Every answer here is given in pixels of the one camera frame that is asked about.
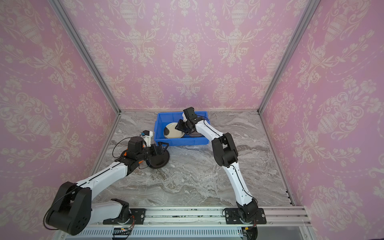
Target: aluminum frame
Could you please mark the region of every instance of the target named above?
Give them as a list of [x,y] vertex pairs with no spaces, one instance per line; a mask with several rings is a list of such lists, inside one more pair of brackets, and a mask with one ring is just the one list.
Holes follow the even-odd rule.
[[[213,207],[143,207],[146,209],[145,219],[143,225],[135,225],[136,231],[148,229],[203,229],[209,227],[210,229],[239,229],[241,227],[251,226],[252,224],[225,224],[225,217],[222,212],[225,208],[233,206],[213,206]],[[311,223],[308,215],[301,206],[261,206],[264,209],[267,224],[258,225],[259,228],[263,227],[300,227],[303,234],[303,239],[311,240],[312,235],[308,230],[311,228]],[[114,227],[129,227],[130,225],[102,225],[93,224],[87,226],[79,235],[85,236],[89,233],[95,233],[99,230],[100,234],[105,233],[100,230],[106,228],[113,229]],[[58,236],[59,239],[76,238],[77,236],[62,235]],[[159,237],[158,235],[151,234],[152,237]]]
[[65,8],[63,7],[63,5],[59,0],[48,0],[48,2],[50,3],[57,17],[59,18],[68,36],[71,38],[76,49],[79,51],[80,56],[83,58],[84,62],[87,64],[91,74],[93,75],[96,82],[100,86],[100,89],[104,93],[108,102],[111,104],[116,114],[119,114],[121,110],[116,99],[114,98],[113,94],[109,90],[108,85],[103,80],[103,77],[101,76],[99,70],[97,69],[95,63],[93,62],[92,57],[89,54],[87,48],[85,47],[83,41],[81,40],[80,35],[78,34],[76,28],[72,24],[72,21],[69,18]]
[[[59,20],[63,24],[68,35],[72,39],[75,47],[79,51],[83,60],[87,64],[88,68],[90,69],[92,75],[94,76],[97,83],[99,84],[99,86],[100,86],[101,90],[103,91],[104,95],[106,96],[107,100],[109,101],[109,103],[111,104],[111,106],[113,107],[115,112],[117,113],[113,127],[111,128],[111,131],[108,135],[108,138],[106,139],[106,141],[104,143],[102,151],[100,152],[100,154],[98,156],[98,160],[96,161],[96,163],[92,169],[92,173],[95,173],[101,164],[102,158],[103,158],[103,156],[107,150],[107,147],[108,147],[108,145],[112,139],[112,136],[113,136],[113,133],[116,129],[116,126],[120,120],[121,110],[120,110],[119,105],[118,105],[117,101],[115,100],[114,96],[110,92],[107,84],[104,82],[99,70],[97,69],[95,63],[93,62],[89,52],[87,51],[84,43],[82,42],[79,34],[77,33],[77,30],[73,26],[70,18],[68,17],[68,14],[67,14],[65,8],[62,6],[61,2],[59,0],[48,0],[48,2],[51,4],[51,6],[54,9],[55,13],[57,14]],[[269,87],[266,91],[266,94],[263,98],[263,101],[262,101],[262,103],[258,109],[258,112],[260,115],[262,115],[262,113],[264,112],[265,107],[266,107],[274,89],[276,88],[278,79],[281,77],[282,73],[284,72],[284,69],[287,66],[295,48],[297,47],[297,44],[300,41],[300,39],[301,39],[309,21],[310,21],[310,19],[312,18],[314,11],[315,11],[317,5],[319,4],[319,2],[320,2],[320,0],[309,0],[307,7],[306,7],[306,10],[304,11],[296,29],[295,29],[294,35],[293,35],[293,37],[292,37],[284,55],[283,55],[282,60],[279,63],[279,66],[278,66],[278,68],[277,68],[277,70],[273,76],[272,82],[269,85]],[[279,171],[282,175],[283,184],[287,187],[287,191],[288,191],[288,194],[291,198],[291,201],[296,205],[296,201],[291,194],[291,190],[289,188],[289,185],[286,182],[285,175],[281,171],[281,167],[280,167],[280,164],[278,163],[278,161],[277,161],[277,166],[278,166]],[[146,207],[146,209],[148,209],[148,213],[146,214],[146,220],[144,222],[147,223],[147,225],[152,224],[152,226],[156,226],[156,224],[157,224],[157,225],[164,226],[165,223],[169,223],[170,220],[173,220],[173,221],[175,221],[175,223],[173,223],[173,224],[186,226],[186,224],[188,225],[189,223],[185,223],[185,222],[182,223],[183,220],[181,220],[181,219],[184,219],[184,221],[185,220],[186,221],[191,221],[191,220],[198,221],[194,224],[190,224],[192,226],[198,227],[198,226],[202,226],[201,224],[204,224],[205,227],[207,226],[206,224],[210,224],[208,226],[218,226],[223,222],[223,220],[225,221],[225,218],[223,216],[217,215],[218,211],[220,211],[220,209],[224,209],[224,208],[226,208],[226,207],[223,207],[223,206],[220,206],[220,207],[168,207],[168,208],[167,207]],[[291,224],[290,226],[299,226],[300,227],[302,235],[303,235],[303,239],[315,239],[315,237],[313,235],[313,229],[312,229],[311,224],[309,222],[309,218],[306,215],[305,209],[303,207],[300,207],[300,206],[264,206],[262,208],[264,208],[264,210],[265,210],[265,215],[266,215],[266,218],[268,221],[268,224],[262,225],[262,226],[270,226],[270,227],[288,226],[289,224]],[[190,212],[194,212],[194,211],[196,211],[196,213],[198,211],[198,213],[204,214],[204,215],[191,215],[192,213],[190,213]],[[173,218],[173,217],[171,217],[172,214],[187,214],[187,217]],[[101,226],[102,225],[92,225],[92,227],[101,227]],[[140,228],[140,227],[143,228],[144,226],[145,225],[135,226],[135,228]],[[55,239],[55,240],[56,239],[57,240],[64,239],[65,236],[66,236],[66,233],[64,233],[63,231],[56,231],[56,233],[53,236],[53,239]]]
[[303,15],[300,18],[299,23],[296,26],[296,29],[292,35],[292,39],[290,43],[287,46],[287,49],[284,52],[284,55],[279,63],[279,66],[277,67],[277,70],[275,74],[273,75],[272,81],[270,85],[268,86],[267,91],[265,92],[265,95],[263,97],[263,101],[260,104],[260,107],[258,109],[258,112],[262,114],[265,110],[265,107],[271,98],[271,95],[273,91],[275,90],[278,80],[281,78],[285,67],[288,65],[289,60],[291,59],[293,52],[295,51],[297,45],[300,42],[301,37],[304,34],[304,31],[306,30],[310,20],[312,19],[312,16],[319,5],[320,0],[309,0],[306,9],[303,13]]

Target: blue plastic bin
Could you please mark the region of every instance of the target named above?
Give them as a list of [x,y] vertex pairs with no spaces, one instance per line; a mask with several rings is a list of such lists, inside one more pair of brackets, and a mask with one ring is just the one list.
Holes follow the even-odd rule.
[[[197,115],[203,116],[208,119],[208,112],[198,111]],[[186,146],[186,145],[206,145],[209,140],[206,137],[190,137],[184,135],[182,138],[165,138],[164,128],[171,122],[178,122],[179,119],[183,119],[183,112],[176,113],[159,113],[155,123],[155,142],[167,142],[170,146]]]

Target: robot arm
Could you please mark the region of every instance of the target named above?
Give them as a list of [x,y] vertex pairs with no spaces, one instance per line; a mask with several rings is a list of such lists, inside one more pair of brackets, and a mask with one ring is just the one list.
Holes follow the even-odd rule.
[[127,150],[105,169],[76,183],[63,183],[43,221],[71,235],[105,219],[126,223],[131,215],[127,202],[118,199],[97,204],[91,202],[105,188],[131,174],[141,161],[166,152],[169,144],[151,145],[152,136],[153,132],[143,131],[141,137],[132,137]]
[[257,200],[250,194],[241,174],[237,159],[238,152],[231,134],[222,133],[212,127],[207,120],[195,114],[192,107],[184,110],[183,119],[179,120],[176,129],[186,134],[197,131],[212,142],[216,163],[227,173],[235,192],[240,218],[244,222],[255,219],[258,210]]

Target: black cable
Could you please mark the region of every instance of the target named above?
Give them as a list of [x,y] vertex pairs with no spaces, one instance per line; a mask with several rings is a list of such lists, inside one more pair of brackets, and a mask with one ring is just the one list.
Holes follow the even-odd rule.
[[49,228],[49,227],[47,227],[47,226],[45,225],[45,218],[47,217],[48,212],[52,209],[52,207],[53,207],[58,201],[60,201],[62,198],[64,198],[64,197],[67,196],[68,194],[73,193],[78,187],[80,187],[80,186],[82,186],[82,185],[84,185],[84,184],[86,184],[86,182],[83,183],[83,184],[81,184],[81,185],[76,186],[75,189],[73,189],[72,191],[67,192],[66,194],[64,194],[62,197],[60,197],[58,200],[56,200],[56,201],[51,205],[51,207],[48,208],[48,210],[45,212],[45,215],[44,215],[44,217],[43,217],[43,225],[44,225],[44,227],[45,227],[46,229],[48,229],[48,230],[58,230],[57,228]]
[[129,231],[125,231],[124,228],[123,228],[123,232],[119,232],[119,233],[116,233],[116,234],[114,233],[115,230],[113,230],[113,233],[112,233],[113,238],[112,238],[112,240],[116,240],[115,235],[116,235],[116,236],[117,236],[117,235],[120,235],[120,236],[125,236],[125,235],[127,235],[127,237],[126,237],[124,240],[126,240],[126,239],[131,235],[132,230],[133,230],[133,227],[135,226],[135,216],[131,214],[129,217],[132,217],[132,218],[133,218],[133,222],[132,222],[131,226],[129,227],[129,228],[131,228],[131,230],[129,230]]
[[256,240],[257,239],[257,236],[259,235],[259,231],[258,231],[258,229],[257,229],[257,227],[255,227],[254,229],[252,229],[251,231],[250,231],[250,233],[251,232],[254,232],[254,234],[252,234],[252,237],[253,238],[251,238],[249,235],[248,235],[248,232],[245,232],[245,235],[247,236],[247,240]]
[[252,228],[254,228],[256,226],[256,221],[255,221],[255,219],[253,220],[253,226],[252,227],[250,227],[250,228],[248,228],[248,229],[252,229]]
[[148,161],[149,161],[148,166],[146,166],[146,167],[144,167],[144,168],[140,168],[140,165],[139,165],[139,169],[146,169],[147,167],[149,167],[149,165],[151,164],[151,160],[149,159]]
[[107,171],[110,171],[111,169],[110,168],[108,168],[108,169],[106,169],[104,172],[101,172],[101,173],[99,173],[98,175],[96,175],[96,176],[94,176],[93,178],[91,178],[91,179],[88,179],[87,181],[90,181],[90,180],[93,180],[94,178],[97,178],[98,176],[100,176],[101,174],[103,174],[103,173],[105,173],[105,172],[107,172]]
[[114,157],[114,158],[119,158],[119,157],[115,157],[115,156],[113,155],[113,152],[115,151],[115,148],[117,147],[117,145],[119,145],[119,143],[121,143],[122,141],[124,141],[125,139],[128,139],[128,138],[133,138],[133,137],[126,137],[126,138],[124,138],[123,140],[121,140],[120,142],[118,142],[118,143],[115,145],[115,147],[114,147],[113,150],[112,150],[112,157]]
[[204,118],[204,121],[203,121],[204,125],[205,125],[207,128],[209,128],[212,132],[214,132],[214,133],[218,136],[218,138],[219,138],[219,140],[220,140],[220,143],[223,144],[223,142],[221,141],[221,137],[220,137],[220,135],[219,135],[217,132],[213,131],[212,128],[210,128],[207,124],[205,124],[205,121],[208,122],[209,119],[206,118],[206,117],[204,117],[204,116],[201,116],[201,115],[198,115],[198,116]]
[[144,160],[147,160],[147,158],[148,158],[148,152],[147,152],[147,142],[144,140],[144,142],[143,142],[144,144],[145,144],[145,159]]
[[257,202],[257,199],[254,198],[253,196],[249,195],[249,194],[247,193],[247,191],[245,191],[244,186],[243,186],[243,184],[242,184],[241,181],[240,181],[240,177],[239,177],[239,175],[237,174],[237,171],[236,171],[235,166],[233,166],[233,165],[231,165],[231,166],[232,166],[233,169],[235,170],[235,172],[236,172],[236,176],[237,176],[237,178],[239,179],[240,185],[241,185],[241,187],[243,188],[245,194],[247,194],[247,195],[250,196],[252,199],[254,199],[254,200],[256,201],[256,204],[257,204],[257,203],[258,203],[258,202]]

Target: wire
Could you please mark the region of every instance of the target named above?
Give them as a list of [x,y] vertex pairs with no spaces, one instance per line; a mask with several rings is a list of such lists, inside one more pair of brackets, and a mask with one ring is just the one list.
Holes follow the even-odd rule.
[[253,220],[253,226],[250,227],[250,228],[248,228],[248,229],[246,229],[246,230],[252,229],[252,228],[254,228],[255,226],[256,226],[256,220],[254,219],[254,220]]
[[205,121],[208,122],[209,119],[208,119],[207,117],[204,117],[204,116],[201,116],[201,115],[198,115],[198,116],[204,118],[204,121],[203,121],[204,125],[205,125],[207,128],[209,128],[212,132],[214,132],[214,133],[218,136],[218,138],[219,138],[219,140],[220,140],[220,143],[223,144],[223,142],[221,141],[221,137],[220,137],[220,135],[219,135],[217,132],[213,131],[212,128],[210,128],[207,124],[205,124]]
[[148,166],[146,166],[146,167],[144,167],[144,168],[140,168],[140,165],[139,165],[139,169],[146,169],[147,167],[149,167],[149,165],[151,164],[151,160],[150,160],[150,159],[148,159],[148,161],[149,161],[149,164],[148,164]]
[[124,228],[122,229],[123,231],[122,232],[119,232],[119,233],[114,233],[114,231],[115,230],[113,230],[113,238],[112,238],[112,240],[115,240],[116,238],[115,238],[115,236],[117,236],[117,235],[120,235],[120,236],[125,236],[125,235],[127,235],[127,237],[124,239],[124,240],[126,240],[130,235],[131,235],[131,233],[132,233],[132,230],[133,230],[133,227],[135,226],[135,216],[134,215],[130,215],[129,217],[132,217],[133,218],[133,222],[132,222],[132,224],[131,224],[131,226],[129,227],[129,228],[131,228],[131,230],[130,230],[130,232],[129,231],[126,231]]
[[123,140],[121,140],[120,142],[118,142],[118,143],[115,145],[115,147],[114,147],[113,150],[112,150],[112,157],[114,157],[114,158],[119,158],[119,157],[115,157],[115,156],[113,155],[113,152],[115,151],[115,148],[117,147],[117,145],[119,145],[119,143],[121,143],[122,141],[124,141],[125,139],[128,139],[128,138],[133,138],[133,137],[126,137],[126,138],[124,138]]
[[68,194],[73,193],[77,188],[79,188],[80,186],[82,186],[82,185],[84,185],[84,184],[86,184],[86,182],[83,183],[83,184],[81,184],[81,185],[76,186],[75,189],[73,189],[72,191],[67,192],[66,194],[64,194],[62,197],[60,197],[58,200],[56,200],[56,201],[51,205],[51,207],[48,208],[48,210],[45,212],[45,215],[44,215],[44,217],[43,217],[43,225],[44,225],[44,227],[45,227],[46,229],[48,229],[48,230],[58,230],[57,228],[49,228],[49,227],[47,227],[47,225],[45,225],[45,218],[47,217],[48,212],[52,209],[52,207],[53,207],[58,201],[60,201],[62,198],[64,198],[64,197],[67,196]]
[[145,153],[146,153],[146,156],[145,156],[145,159],[144,159],[144,160],[147,160],[147,158],[148,158],[147,143],[146,143],[145,140],[143,141],[143,143],[145,144]]
[[248,232],[245,232],[245,235],[247,236],[247,240],[256,240],[257,239],[257,236],[259,235],[259,231],[257,230],[257,227],[255,227],[254,229],[254,235],[253,238],[251,238],[249,235],[248,235]]
[[237,176],[237,178],[239,179],[240,185],[241,185],[241,187],[243,188],[245,194],[248,195],[248,196],[250,196],[252,199],[254,199],[254,200],[256,201],[256,204],[257,204],[257,203],[258,203],[258,202],[257,202],[257,199],[254,198],[253,196],[249,195],[249,194],[247,193],[247,191],[245,191],[244,186],[243,186],[243,184],[242,184],[241,181],[240,181],[240,177],[239,177],[239,175],[237,174],[237,171],[236,171],[235,166],[233,166],[233,165],[231,165],[231,166],[232,166],[233,169],[235,170],[235,172],[236,172],[236,176]]

